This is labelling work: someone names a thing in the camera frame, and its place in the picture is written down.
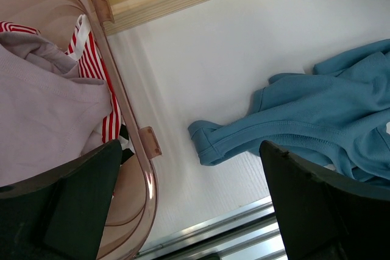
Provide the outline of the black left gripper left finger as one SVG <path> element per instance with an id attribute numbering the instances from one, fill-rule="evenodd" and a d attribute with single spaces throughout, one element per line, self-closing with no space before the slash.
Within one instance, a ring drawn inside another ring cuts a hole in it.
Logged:
<path id="1" fill-rule="evenodd" d="M 112 140 L 1 187 L 1 259 L 96 259 L 121 159 Z"/>

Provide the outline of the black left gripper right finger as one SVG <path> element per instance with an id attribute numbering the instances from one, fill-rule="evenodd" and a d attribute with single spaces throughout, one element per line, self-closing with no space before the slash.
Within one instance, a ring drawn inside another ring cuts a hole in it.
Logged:
<path id="1" fill-rule="evenodd" d="M 389 190 L 269 141 L 259 151 L 288 259 L 389 259 Z"/>

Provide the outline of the dusty pink tank top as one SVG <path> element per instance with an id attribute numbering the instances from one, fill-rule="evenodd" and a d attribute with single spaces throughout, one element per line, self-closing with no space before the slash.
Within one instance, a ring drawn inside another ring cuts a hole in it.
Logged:
<path id="1" fill-rule="evenodd" d="M 31 33 L 1 34 L 1 185 L 58 167 L 99 147 L 112 111 L 104 80 Z"/>

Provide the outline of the blue tank top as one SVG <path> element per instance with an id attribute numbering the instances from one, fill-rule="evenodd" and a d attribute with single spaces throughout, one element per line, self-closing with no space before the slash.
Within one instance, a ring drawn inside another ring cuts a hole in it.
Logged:
<path id="1" fill-rule="evenodd" d="M 200 163 L 258 155 L 271 141 L 354 180 L 389 188 L 389 41 L 316 64 L 311 74 L 272 76 L 253 94 L 248 114 L 230 124 L 193 122 Z"/>

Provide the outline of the red white striped tank top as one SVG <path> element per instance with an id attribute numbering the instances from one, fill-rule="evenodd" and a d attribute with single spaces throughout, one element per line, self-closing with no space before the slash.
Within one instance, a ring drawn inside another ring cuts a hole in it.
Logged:
<path id="1" fill-rule="evenodd" d="M 41 36 L 39 31 L 32 27 L 6 21 L 1 23 L 1 34 L 3 32 L 22 32 Z M 97 131 L 102 135 L 102 143 L 117 138 L 121 128 L 121 112 L 110 86 L 100 50 L 92 34 L 90 22 L 85 15 L 78 17 L 68 49 L 62 52 L 77 62 L 80 77 L 104 80 L 107 83 L 112 111 L 99 124 Z"/>

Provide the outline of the black white striped tank top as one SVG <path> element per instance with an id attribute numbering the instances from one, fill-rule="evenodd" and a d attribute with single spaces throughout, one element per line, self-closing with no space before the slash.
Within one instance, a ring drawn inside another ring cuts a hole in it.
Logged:
<path id="1" fill-rule="evenodd" d="M 121 164 L 124 164 L 129 158 L 131 158 L 135 154 L 135 149 L 130 139 L 129 132 L 125 123 L 121 124 L 118 140 L 120 141 L 122 148 Z"/>

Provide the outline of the pink plastic basket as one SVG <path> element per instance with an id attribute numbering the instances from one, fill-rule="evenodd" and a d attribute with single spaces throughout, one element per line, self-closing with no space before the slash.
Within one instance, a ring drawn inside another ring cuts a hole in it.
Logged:
<path id="1" fill-rule="evenodd" d="M 139 128 L 103 29 L 100 0 L 1 0 L 1 23 L 32 27 L 66 51 L 80 15 L 85 15 L 135 154 L 119 168 L 96 259 L 134 259 L 145 243 L 157 210 L 157 179 L 151 159 L 161 151 L 151 128 Z"/>

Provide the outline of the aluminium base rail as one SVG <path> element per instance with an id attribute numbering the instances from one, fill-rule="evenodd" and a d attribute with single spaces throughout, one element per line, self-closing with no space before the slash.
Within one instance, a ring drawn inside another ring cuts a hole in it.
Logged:
<path id="1" fill-rule="evenodd" d="M 270 196 L 150 242 L 137 259 L 287 259 Z"/>

